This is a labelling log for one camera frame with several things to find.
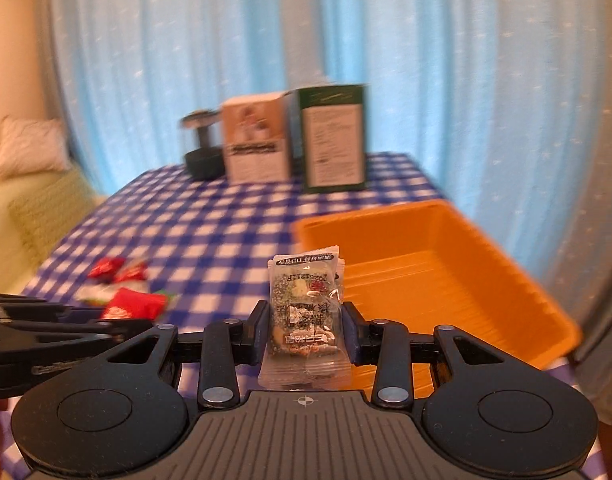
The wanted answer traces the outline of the clear nut snack packet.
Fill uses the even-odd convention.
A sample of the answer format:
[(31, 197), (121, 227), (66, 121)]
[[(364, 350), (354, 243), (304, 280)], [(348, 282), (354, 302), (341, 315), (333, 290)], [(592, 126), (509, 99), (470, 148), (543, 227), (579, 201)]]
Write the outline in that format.
[(269, 336), (259, 384), (269, 390), (336, 390), (351, 363), (342, 322), (345, 262), (329, 246), (268, 261)]

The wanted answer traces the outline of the white green snack pouch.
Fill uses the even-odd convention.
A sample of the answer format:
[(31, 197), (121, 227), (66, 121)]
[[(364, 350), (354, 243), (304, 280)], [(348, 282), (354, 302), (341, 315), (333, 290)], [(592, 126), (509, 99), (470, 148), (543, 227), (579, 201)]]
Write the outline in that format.
[(75, 299), (89, 306), (105, 306), (116, 295), (115, 284), (85, 284), (75, 292)]

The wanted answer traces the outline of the red snack packet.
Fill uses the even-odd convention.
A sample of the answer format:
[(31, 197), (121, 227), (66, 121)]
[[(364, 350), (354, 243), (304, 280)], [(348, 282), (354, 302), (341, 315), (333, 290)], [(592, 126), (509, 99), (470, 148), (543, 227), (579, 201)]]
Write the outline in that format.
[(101, 320), (155, 321), (167, 306), (166, 295), (136, 292), (122, 287), (103, 309)]

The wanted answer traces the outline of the red clear candy wrapper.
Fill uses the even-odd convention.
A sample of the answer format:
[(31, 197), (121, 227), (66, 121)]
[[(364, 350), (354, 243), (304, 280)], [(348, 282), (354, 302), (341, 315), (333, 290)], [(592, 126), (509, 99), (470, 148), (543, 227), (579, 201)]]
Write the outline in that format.
[(148, 279), (148, 263), (146, 260), (127, 261), (114, 275), (114, 283), (145, 282)]

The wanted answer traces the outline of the green brown candy packet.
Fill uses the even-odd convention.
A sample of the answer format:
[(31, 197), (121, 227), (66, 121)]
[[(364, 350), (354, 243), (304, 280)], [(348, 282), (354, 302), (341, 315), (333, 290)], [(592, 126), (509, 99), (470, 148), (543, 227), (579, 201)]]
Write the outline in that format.
[(166, 292), (166, 290), (157, 290), (155, 295), (159, 297), (159, 302), (164, 306), (165, 309), (172, 308), (178, 301), (180, 295), (174, 294), (173, 292)]

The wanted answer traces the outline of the light green sofa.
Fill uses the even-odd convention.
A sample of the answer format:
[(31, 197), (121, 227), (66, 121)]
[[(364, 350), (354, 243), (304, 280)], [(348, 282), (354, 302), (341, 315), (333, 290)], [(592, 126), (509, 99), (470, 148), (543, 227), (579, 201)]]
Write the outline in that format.
[(65, 172), (49, 171), (0, 180), (0, 292), (19, 294), (39, 266), (28, 258), (9, 204), (26, 194), (40, 192), (64, 176)]

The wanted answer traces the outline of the orange plastic tray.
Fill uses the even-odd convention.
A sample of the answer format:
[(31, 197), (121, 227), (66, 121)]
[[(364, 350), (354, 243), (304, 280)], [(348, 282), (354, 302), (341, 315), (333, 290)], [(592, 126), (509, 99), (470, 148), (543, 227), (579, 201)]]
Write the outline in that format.
[(457, 326), (541, 370), (581, 340), (541, 286), (445, 200), (301, 219), (293, 239), (302, 252), (338, 247), (343, 297), (367, 320), (423, 334)]

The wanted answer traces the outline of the blue white checkered tablecloth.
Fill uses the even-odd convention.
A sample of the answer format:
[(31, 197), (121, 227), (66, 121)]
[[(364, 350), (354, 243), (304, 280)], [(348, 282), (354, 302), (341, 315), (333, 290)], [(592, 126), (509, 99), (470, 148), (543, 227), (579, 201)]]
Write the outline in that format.
[[(244, 314), (268, 291), (268, 260), (294, 249), (296, 220), (443, 199), (406, 155), (373, 154), (368, 168), (364, 190), (330, 194), (306, 194), (299, 182), (199, 183), (177, 166), (150, 170), (67, 234), (22, 293), (70, 303), (100, 257), (143, 257), (151, 286), (180, 295), (169, 314), (185, 330)], [(546, 372), (568, 386), (576, 384), (565, 356)]]

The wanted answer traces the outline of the green chevron cushion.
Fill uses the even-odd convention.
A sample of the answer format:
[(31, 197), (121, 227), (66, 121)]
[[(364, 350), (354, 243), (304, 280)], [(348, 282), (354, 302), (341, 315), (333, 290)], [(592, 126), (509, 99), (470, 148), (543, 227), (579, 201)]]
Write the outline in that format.
[(73, 169), (56, 182), (12, 200), (8, 211), (29, 261), (40, 266), (96, 207), (96, 193)]

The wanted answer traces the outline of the dark glass humidifier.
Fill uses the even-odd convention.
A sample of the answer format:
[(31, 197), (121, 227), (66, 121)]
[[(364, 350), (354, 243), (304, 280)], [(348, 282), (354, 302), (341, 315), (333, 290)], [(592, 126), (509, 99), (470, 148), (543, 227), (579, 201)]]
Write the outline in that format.
[(210, 128), (220, 120), (219, 110), (195, 110), (180, 125), (195, 131), (199, 147), (184, 155), (185, 168), (195, 181), (213, 181), (225, 175), (222, 148), (210, 141)]

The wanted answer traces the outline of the white patterned cushion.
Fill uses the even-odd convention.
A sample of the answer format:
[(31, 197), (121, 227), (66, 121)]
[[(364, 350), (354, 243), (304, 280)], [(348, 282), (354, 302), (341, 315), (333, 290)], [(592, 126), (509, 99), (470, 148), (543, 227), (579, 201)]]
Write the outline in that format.
[(3, 118), (0, 128), (0, 179), (71, 169), (63, 122), (59, 119)]

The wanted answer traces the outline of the beige white product box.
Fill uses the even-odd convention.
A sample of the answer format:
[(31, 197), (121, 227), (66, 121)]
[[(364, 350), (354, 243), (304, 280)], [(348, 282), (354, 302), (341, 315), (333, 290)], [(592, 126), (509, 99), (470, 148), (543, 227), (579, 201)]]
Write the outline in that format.
[(279, 183), (291, 178), (287, 92), (225, 100), (221, 133), (225, 173), (231, 185)]

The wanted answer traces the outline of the dark green printed box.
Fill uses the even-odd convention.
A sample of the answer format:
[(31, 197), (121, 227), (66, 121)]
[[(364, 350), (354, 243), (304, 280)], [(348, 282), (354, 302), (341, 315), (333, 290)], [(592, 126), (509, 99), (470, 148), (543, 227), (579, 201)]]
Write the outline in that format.
[(295, 91), (306, 192), (365, 188), (364, 93), (364, 84), (325, 84)]

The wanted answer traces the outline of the grey curtain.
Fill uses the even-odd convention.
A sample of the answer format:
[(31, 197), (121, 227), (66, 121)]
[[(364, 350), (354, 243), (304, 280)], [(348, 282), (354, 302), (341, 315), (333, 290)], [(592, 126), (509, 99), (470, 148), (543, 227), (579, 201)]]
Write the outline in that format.
[(603, 0), (601, 60), (580, 195), (546, 284), (579, 324), (570, 358), (583, 392), (612, 425), (612, 0)]

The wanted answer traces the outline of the blue star curtain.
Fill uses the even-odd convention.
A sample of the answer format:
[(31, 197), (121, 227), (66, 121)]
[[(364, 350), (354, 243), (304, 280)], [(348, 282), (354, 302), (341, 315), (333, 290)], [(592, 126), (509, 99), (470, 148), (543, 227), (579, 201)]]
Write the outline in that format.
[(612, 0), (49, 0), (74, 149), (111, 193), (231, 96), (364, 84), (411, 155), (577, 309), (612, 273)]

